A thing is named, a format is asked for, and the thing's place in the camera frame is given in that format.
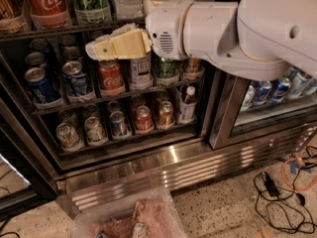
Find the bottle cap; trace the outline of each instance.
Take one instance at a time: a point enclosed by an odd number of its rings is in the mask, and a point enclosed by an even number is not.
[[[194,86],[188,86],[186,90],[188,95],[194,95],[195,94],[195,87]]]

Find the terrazzo floor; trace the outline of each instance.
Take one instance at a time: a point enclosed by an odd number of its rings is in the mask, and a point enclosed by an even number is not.
[[[317,146],[317,137],[309,145]],[[182,222],[184,231],[189,238],[304,238],[317,237],[314,234],[286,234],[268,226],[256,213],[255,204],[257,191],[254,177],[260,172],[269,173],[278,187],[288,188],[281,178],[282,162],[274,161],[270,165],[248,168],[229,176],[208,180],[177,191],[172,197]],[[286,167],[289,179],[295,178]],[[317,168],[302,172],[296,185],[304,187],[317,176]],[[317,223],[317,183],[301,192],[306,199],[305,206]],[[303,208],[292,197],[287,202],[301,211]],[[275,225],[285,226],[286,219],[278,208],[270,212]],[[298,214],[289,212],[291,221],[300,220]],[[39,208],[19,215],[7,224],[3,233],[18,232],[21,238],[70,238],[72,237],[73,221],[55,203],[51,202]]]

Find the bottle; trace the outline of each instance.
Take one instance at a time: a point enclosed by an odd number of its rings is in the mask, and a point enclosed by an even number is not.
[[[188,86],[186,89],[185,94],[181,96],[180,101],[180,117],[179,122],[191,122],[194,118],[195,107],[197,104],[197,97],[195,95],[195,87]]]

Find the ventilation grille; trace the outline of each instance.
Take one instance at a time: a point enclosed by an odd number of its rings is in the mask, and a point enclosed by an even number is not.
[[[168,32],[163,32],[159,36],[159,43],[160,43],[160,48],[164,53],[166,54],[172,53],[173,41],[172,41],[172,36]]]

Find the product row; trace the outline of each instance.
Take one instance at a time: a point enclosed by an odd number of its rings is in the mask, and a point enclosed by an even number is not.
[[[241,111],[253,106],[277,104],[312,95],[317,90],[317,79],[292,66],[284,77],[275,81],[252,81]]]
[[[63,152],[75,152],[85,146],[100,146],[132,135],[190,124],[196,120],[196,88],[184,84],[170,91],[136,94],[121,101],[61,110],[55,134]]]
[[[204,74],[200,59],[179,62],[151,53],[142,59],[95,62],[87,57],[76,35],[61,36],[61,62],[52,45],[44,39],[32,40],[30,50],[25,57],[24,85],[39,110],[63,106],[67,101],[83,103],[99,96],[173,85]]]
[[[0,0],[0,34],[85,25],[144,16],[144,0]],[[76,22],[70,17],[72,11]]]

